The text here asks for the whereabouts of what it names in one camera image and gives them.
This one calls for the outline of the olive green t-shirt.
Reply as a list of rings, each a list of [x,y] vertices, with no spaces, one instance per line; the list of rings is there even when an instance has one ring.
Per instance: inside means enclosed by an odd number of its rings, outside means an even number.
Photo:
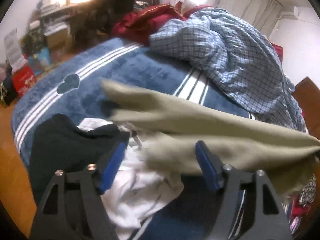
[[[299,192],[311,177],[319,140],[307,133],[113,80],[103,79],[101,87],[118,106],[110,120],[138,132],[148,168],[201,173],[195,145],[202,140],[224,163],[264,170],[282,197]]]

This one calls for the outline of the black garment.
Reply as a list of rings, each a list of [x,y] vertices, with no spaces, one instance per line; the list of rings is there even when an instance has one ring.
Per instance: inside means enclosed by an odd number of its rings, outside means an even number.
[[[81,171],[96,163],[120,142],[127,145],[130,134],[115,124],[85,132],[69,117],[56,114],[35,129],[29,161],[29,178],[35,203],[39,204],[56,170]]]

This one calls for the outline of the white garment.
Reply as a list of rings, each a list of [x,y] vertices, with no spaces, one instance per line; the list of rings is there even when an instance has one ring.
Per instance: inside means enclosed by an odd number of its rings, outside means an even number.
[[[119,239],[139,239],[153,215],[183,191],[181,176],[146,166],[143,150],[150,131],[122,123],[129,144],[113,184],[101,197]]]

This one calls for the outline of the blue striped blanket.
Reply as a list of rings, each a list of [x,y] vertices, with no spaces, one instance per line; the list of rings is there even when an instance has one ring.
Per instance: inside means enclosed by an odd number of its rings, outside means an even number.
[[[148,47],[114,38],[62,64],[38,81],[16,104],[11,119],[15,145],[26,166],[35,202],[51,179],[31,155],[34,133],[55,114],[72,126],[86,118],[106,119],[113,103],[100,87],[102,78],[156,90],[218,111],[250,118],[251,114],[227,97],[206,77],[184,61],[153,53]],[[132,239],[202,239],[206,223],[214,218],[214,197],[203,178],[184,176],[185,189],[158,211]]]

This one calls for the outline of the red cardboard box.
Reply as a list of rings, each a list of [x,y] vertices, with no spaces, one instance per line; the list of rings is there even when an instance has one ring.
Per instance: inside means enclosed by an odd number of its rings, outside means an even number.
[[[11,76],[14,89],[21,98],[36,83],[36,77],[33,70],[26,64],[19,71]]]

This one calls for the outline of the blue plaid duvet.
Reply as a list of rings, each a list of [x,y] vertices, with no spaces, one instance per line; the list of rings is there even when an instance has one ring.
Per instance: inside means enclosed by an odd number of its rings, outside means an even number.
[[[204,8],[187,20],[169,20],[149,38],[156,53],[185,60],[258,120],[304,132],[302,110],[292,96],[270,41],[255,27],[220,8]]]

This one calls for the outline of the cluttered shelf desk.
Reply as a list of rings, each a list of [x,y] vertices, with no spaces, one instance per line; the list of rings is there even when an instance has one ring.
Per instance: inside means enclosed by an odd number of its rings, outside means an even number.
[[[54,48],[72,39],[86,35],[94,24],[97,6],[94,2],[51,5],[38,11],[37,19],[30,22],[28,32],[22,39],[22,48],[27,55],[35,54],[44,47]]]

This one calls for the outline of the white curtain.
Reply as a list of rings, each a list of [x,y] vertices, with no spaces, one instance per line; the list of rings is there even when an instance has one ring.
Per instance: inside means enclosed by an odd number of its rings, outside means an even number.
[[[276,0],[208,0],[208,3],[242,18],[266,36],[272,33],[283,8]]]

